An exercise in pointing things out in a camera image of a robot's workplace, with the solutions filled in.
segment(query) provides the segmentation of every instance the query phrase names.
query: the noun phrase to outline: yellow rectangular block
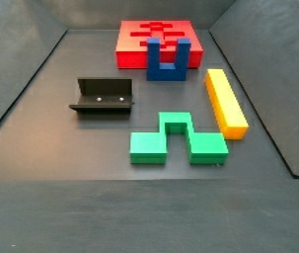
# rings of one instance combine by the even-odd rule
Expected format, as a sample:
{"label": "yellow rectangular block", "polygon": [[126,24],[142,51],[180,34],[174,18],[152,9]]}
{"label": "yellow rectangular block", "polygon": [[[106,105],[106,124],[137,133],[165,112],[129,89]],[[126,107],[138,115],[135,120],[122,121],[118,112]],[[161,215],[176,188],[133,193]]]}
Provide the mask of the yellow rectangular block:
{"label": "yellow rectangular block", "polygon": [[250,125],[224,69],[209,69],[205,83],[225,138],[244,139]]}

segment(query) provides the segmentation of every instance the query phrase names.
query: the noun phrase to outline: toy block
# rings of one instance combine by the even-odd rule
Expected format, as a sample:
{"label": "toy block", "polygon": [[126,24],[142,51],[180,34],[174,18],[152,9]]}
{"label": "toy block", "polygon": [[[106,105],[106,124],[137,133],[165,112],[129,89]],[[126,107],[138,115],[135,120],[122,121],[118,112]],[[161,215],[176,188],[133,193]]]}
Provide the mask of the toy block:
{"label": "toy block", "polygon": [[177,40],[174,63],[160,62],[160,38],[149,38],[149,81],[185,81],[192,42],[189,38]]}
{"label": "toy block", "polygon": [[185,134],[190,164],[220,164],[226,162],[229,156],[229,148],[224,135],[220,132],[194,132],[190,113],[158,113],[158,130],[160,132],[133,132],[133,163],[166,162],[166,135],[169,133]]}
{"label": "toy block", "polygon": [[78,78],[81,99],[69,107],[77,112],[126,111],[134,105],[133,79]]}
{"label": "toy block", "polygon": [[229,148],[220,132],[192,133],[188,137],[190,164],[226,162]]}
{"label": "toy block", "polygon": [[133,132],[131,162],[165,163],[168,155],[166,136],[160,132]]}
{"label": "toy block", "polygon": [[174,62],[176,46],[180,38],[190,38],[189,68],[202,63],[204,47],[190,21],[123,21],[117,44],[117,64],[119,68],[148,68],[148,40],[161,40],[161,62]]}
{"label": "toy block", "polygon": [[205,83],[225,138],[244,139],[250,125],[224,69],[209,69]]}

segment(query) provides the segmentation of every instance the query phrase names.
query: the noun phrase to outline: green l-shaped block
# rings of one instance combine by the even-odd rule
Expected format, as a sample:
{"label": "green l-shaped block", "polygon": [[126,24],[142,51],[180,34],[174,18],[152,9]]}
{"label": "green l-shaped block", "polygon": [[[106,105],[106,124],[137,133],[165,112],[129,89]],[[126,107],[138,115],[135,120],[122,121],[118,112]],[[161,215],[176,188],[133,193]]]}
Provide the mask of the green l-shaped block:
{"label": "green l-shaped block", "polygon": [[169,133],[186,135],[190,164],[222,164],[229,156],[225,137],[220,132],[196,132],[192,114],[158,113],[160,132],[133,132],[131,162],[165,163]]}

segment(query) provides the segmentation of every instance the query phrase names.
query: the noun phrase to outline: blue block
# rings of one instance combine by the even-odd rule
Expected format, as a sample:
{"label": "blue block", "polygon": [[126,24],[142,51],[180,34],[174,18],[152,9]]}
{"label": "blue block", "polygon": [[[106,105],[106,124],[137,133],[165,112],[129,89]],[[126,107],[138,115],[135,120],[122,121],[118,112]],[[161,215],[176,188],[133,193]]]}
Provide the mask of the blue block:
{"label": "blue block", "polygon": [[186,81],[186,71],[192,42],[189,38],[177,40],[174,63],[160,62],[160,38],[149,38],[148,81]]}

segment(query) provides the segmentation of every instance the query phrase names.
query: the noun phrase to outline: red block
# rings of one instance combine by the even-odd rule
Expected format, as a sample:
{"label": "red block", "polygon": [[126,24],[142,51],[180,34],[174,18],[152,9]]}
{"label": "red block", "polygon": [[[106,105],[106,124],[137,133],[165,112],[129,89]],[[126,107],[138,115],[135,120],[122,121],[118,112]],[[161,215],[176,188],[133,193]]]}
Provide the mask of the red block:
{"label": "red block", "polygon": [[148,38],[161,38],[161,62],[174,62],[178,38],[190,38],[189,68],[202,63],[204,48],[190,21],[123,21],[117,45],[119,68],[148,68]]}

